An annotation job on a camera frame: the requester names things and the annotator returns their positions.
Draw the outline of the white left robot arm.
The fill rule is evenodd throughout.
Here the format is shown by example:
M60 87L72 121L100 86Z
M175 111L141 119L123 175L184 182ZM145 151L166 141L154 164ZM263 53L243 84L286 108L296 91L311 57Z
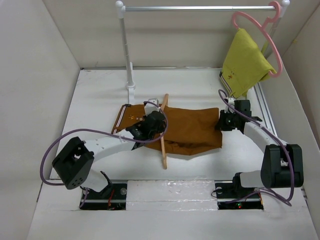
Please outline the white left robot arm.
M120 152L134 151L157 141L167 127L167 117L161 111L153 111L132 126L111 136L83 141L71 138L52 161L52 167L68 190L77 187L98 197L108 198L113 183L103 172L92 170L92 165Z

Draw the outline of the brown trousers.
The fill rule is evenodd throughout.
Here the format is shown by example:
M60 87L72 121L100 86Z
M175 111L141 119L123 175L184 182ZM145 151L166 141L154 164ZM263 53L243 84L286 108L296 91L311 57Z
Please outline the brown trousers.
M222 147L223 134L220 130L215 130L219 120L219 108L192 110L166 106L164 112L169 123L164 135L166 153L192 156ZM143 115L143 104L122 105L112 133L141 121Z

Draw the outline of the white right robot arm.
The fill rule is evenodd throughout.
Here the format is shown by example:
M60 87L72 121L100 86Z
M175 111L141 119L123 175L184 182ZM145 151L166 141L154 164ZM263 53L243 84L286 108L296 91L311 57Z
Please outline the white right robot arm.
M253 188L299 188L304 183L303 153L298 144L289 144L276 137L258 116L252 116L249 100L224 98L226 108L220 111L216 130L240 131L263 152L260 170L237 172L231 191L243 197Z

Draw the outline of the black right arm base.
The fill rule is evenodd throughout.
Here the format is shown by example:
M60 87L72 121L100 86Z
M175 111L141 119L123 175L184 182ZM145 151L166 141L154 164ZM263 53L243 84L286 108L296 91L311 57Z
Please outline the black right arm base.
M254 188L236 189L231 180L215 180L211 196L217 201L218 210L263 210L259 193Z

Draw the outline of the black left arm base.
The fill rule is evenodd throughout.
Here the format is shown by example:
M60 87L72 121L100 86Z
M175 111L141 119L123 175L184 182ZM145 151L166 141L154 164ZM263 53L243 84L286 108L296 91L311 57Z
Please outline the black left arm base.
M114 181L113 189L107 196L94 191L82 191L80 210L84 211L124 211L127 205L128 181Z

